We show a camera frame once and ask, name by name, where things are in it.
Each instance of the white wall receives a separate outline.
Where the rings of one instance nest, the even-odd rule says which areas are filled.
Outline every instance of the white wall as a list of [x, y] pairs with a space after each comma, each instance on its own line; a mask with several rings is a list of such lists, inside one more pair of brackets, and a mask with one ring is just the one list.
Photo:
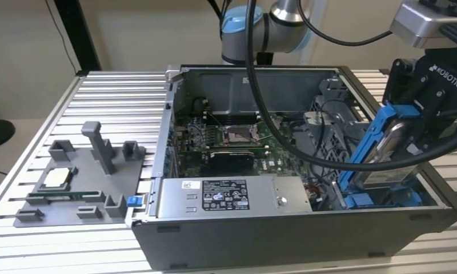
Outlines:
[[[316, 0], [327, 11], [320, 30], [344, 41], [362, 41], [390, 29], [402, 0]], [[386, 69], [396, 58], [419, 58], [423, 50], [415, 49], [391, 35], [360, 47], [343, 47], [319, 39], [310, 63], [346, 65], [354, 69]]]
[[[235, 1], [232, 6], [246, 2]], [[170, 64], [220, 63], [218, 17], [207, 0], [82, 3], [104, 69], [164, 70]], [[259, 1], [266, 10], [272, 3]], [[284, 65], [298, 60], [299, 54], [275, 57]]]
[[0, 0], [0, 118], [42, 118], [74, 77], [44, 1]]
[[[343, 39], [370, 37], [388, 28], [399, 2], [330, 0], [323, 30]], [[274, 0], [259, 3], [268, 10]], [[220, 63], [218, 19], [206, 0], [83, 0], [82, 4], [103, 69], [164, 70], [176, 63]], [[343, 31], [344, 25], [352, 31]], [[414, 51], [396, 38], [358, 49], [318, 41], [311, 63], [376, 69], [408, 53]], [[275, 63], [295, 65], [299, 54], [278, 54]], [[0, 117], [46, 117], [72, 78], [44, 0], [0, 0]]]

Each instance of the robotiq logo text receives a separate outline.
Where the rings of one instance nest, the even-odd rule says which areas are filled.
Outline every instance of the robotiq logo text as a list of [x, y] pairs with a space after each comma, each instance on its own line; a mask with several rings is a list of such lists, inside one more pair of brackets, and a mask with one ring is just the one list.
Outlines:
[[434, 65], [428, 69], [430, 71], [436, 71], [450, 82], [451, 84], [457, 88], [457, 78], [443, 68], [438, 67], [438, 65]]

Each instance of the aluminum extrusion table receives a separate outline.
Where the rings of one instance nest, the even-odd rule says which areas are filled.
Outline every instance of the aluminum extrusion table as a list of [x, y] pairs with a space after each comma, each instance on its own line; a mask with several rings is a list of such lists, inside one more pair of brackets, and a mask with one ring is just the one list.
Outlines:
[[[387, 76], [378, 70], [354, 72], [380, 101]], [[163, 72], [92, 72], [75, 79], [0, 185], [0, 273], [151, 271], [126, 224], [15, 228], [14, 215], [50, 161], [47, 149], [52, 141], [70, 139], [76, 147], [88, 145], [82, 135], [87, 120], [102, 122], [103, 136], [115, 146], [126, 140], [138, 140], [147, 147], [138, 192], [150, 190], [164, 86]], [[457, 192], [457, 152], [432, 161], [432, 165]], [[457, 273], [457, 223], [443, 233], [423, 235], [392, 258], [200, 271], [218, 274], [296, 272]]]

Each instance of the power supply label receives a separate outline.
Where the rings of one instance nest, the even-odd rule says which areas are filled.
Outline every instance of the power supply label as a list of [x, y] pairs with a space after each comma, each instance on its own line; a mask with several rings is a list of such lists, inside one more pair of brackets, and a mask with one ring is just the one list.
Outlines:
[[246, 180], [210, 180], [203, 184], [206, 211], [248, 210], [250, 192]]

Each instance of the mounting screw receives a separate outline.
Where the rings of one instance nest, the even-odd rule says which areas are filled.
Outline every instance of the mounting screw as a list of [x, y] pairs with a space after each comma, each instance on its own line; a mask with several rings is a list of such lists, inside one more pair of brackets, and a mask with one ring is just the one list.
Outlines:
[[278, 197], [276, 200], [278, 200], [278, 205], [280, 207], [284, 207], [288, 204], [288, 200], [286, 197]]
[[457, 3], [451, 3], [448, 6], [450, 10], [455, 10], [457, 8]]

